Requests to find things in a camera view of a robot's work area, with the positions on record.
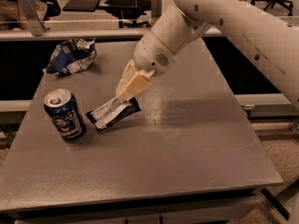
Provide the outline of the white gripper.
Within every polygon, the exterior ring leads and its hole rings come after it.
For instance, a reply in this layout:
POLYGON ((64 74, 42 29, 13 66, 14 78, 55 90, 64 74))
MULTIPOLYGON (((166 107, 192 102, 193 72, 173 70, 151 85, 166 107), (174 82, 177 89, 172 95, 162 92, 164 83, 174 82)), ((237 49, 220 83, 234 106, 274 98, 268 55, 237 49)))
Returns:
POLYGON ((163 75, 176 59, 177 57, 153 33, 146 33, 135 47, 134 59, 128 62, 122 73, 116 96, 123 101, 136 97, 151 85, 154 70, 156 76, 163 75))

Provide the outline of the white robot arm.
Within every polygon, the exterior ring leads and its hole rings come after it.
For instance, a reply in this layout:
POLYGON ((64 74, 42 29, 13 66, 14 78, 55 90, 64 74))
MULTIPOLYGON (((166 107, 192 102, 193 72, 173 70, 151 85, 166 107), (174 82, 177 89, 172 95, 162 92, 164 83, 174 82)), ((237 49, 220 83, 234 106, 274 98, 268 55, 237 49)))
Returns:
POLYGON ((299 29, 243 0, 173 0, 137 43, 116 96, 123 102, 146 90, 179 52, 214 26, 299 108, 299 29))

